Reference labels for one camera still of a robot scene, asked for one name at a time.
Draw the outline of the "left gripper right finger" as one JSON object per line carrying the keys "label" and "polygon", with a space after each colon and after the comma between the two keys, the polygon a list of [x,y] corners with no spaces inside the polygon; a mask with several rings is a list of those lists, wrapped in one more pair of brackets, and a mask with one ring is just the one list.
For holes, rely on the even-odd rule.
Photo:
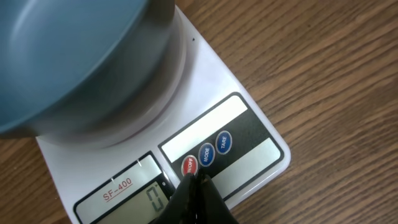
{"label": "left gripper right finger", "polygon": [[195,209],[197,223],[238,224],[226,206],[211,177],[204,170],[198,171],[196,179]]}

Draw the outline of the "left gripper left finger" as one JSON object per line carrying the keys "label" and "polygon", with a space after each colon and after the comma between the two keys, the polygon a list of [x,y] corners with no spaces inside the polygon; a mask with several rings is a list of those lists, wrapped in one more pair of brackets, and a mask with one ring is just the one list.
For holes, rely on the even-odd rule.
{"label": "left gripper left finger", "polygon": [[179,183],[164,211],[154,220],[154,224],[193,224],[196,223],[197,191],[195,175],[188,173]]}

